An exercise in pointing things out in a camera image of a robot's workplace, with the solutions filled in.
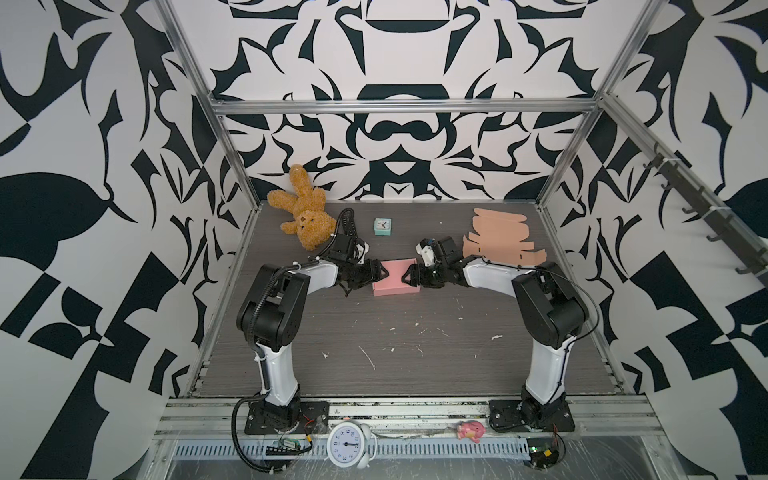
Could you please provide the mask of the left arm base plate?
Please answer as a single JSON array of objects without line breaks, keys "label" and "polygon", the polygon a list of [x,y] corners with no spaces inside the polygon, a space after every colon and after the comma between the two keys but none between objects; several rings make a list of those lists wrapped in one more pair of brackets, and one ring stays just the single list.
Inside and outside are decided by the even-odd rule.
[{"label": "left arm base plate", "polygon": [[325,425],[330,404],[325,401],[294,400],[286,406],[273,405],[262,400],[249,404],[245,423],[246,435],[301,433],[310,422]]}]

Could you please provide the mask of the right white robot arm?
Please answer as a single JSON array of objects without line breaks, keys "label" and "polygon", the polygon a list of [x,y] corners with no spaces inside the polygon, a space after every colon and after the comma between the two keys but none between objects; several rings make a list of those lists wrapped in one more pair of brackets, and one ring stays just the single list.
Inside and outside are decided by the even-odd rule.
[{"label": "right white robot arm", "polygon": [[588,308],[577,286],[551,261],[523,267],[459,253],[452,238],[424,239],[419,259],[401,280],[409,286],[439,289],[447,284],[486,289],[513,297],[533,339],[528,377],[520,409],[540,417],[566,405],[565,374],[573,345],[580,338]]}]

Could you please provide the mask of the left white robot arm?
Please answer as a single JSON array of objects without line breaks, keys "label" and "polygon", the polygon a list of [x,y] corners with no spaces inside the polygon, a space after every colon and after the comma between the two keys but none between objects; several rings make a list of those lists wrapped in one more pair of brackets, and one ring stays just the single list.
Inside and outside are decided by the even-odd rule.
[{"label": "left white robot arm", "polygon": [[255,353],[267,410],[298,414],[300,387],[293,367],[292,343],[298,335],[309,295],[340,286],[349,294],[389,277],[368,257],[363,240],[340,234],[321,254],[301,263],[263,265],[236,316],[236,326]]}]

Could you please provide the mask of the orange cardboard box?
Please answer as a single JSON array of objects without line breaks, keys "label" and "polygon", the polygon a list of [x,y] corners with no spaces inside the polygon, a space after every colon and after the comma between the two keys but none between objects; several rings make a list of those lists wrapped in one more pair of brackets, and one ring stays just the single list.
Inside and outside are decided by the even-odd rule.
[{"label": "orange cardboard box", "polygon": [[464,257],[481,256],[512,266],[537,266],[547,260],[545,249],[529,239],[530,228],[523,214],[475,208],[472,230],[463,236]]}]

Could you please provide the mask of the pink cardboard box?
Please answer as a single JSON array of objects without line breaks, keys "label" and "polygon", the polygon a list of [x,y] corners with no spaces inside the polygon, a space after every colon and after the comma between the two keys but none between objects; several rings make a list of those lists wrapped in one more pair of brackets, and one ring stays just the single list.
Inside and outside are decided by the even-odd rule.
[{"label": "pink cardboard box", "polygon": [[416,263],[415,258],[382,261],[382,267],[387,270],[388,276],[373,284],[373,296],[384,297],[419,293],[421,291],[420,286],[411,286],[402,280],[408,268]]}]

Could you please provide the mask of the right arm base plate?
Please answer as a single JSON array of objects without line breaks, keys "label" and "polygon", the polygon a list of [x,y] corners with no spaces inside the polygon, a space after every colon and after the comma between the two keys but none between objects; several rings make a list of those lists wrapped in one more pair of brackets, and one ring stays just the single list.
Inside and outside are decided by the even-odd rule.
[{"label": "right arm base plate", "polygon": [[547,404],[533,397],[521,400],[491,400],[488,425],[498,433],[551,432],[570,433],[576,430],[566,395]]}]

